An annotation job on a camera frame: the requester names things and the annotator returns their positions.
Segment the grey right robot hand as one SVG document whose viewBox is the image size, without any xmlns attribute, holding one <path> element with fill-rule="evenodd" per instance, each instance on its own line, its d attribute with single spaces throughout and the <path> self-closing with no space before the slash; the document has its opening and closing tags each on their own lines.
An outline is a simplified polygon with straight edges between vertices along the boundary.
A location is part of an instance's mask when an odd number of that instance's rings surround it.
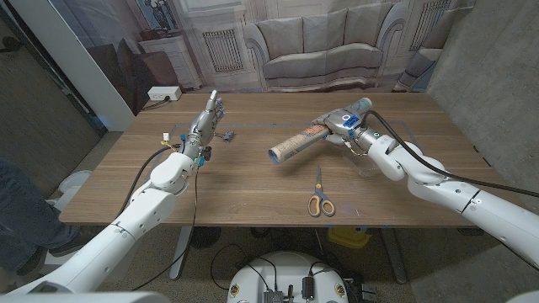
<svg viewBox="0 0 539 303">
<path fill-rule="evenodd" d="M 328 134 L 326 141 L 335 145 L 344 145 L 346 142 L 357 144 L 360 138 L 362 119 L 346 109 L 335 109 L 318 116 L 312 121 L 313 125 L 325 125 Z"/>
</svg>

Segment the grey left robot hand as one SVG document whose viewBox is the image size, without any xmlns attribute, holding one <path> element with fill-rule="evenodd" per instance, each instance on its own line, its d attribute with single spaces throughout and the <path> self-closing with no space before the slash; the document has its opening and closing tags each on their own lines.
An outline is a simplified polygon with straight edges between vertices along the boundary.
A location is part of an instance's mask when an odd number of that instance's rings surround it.
<svg viewBox="0 0 539 303">
<path fill-rule="evenodd" d="M 224 115 L 224 108 L 218 92 L 213 90 L 203 111 L 196 116 L 189 128 L 184 143 L 183 154 L 191 159 L 198 157 L 200 149 L 207 146 L 213 136 L 215 129 Z"/>
</svg>

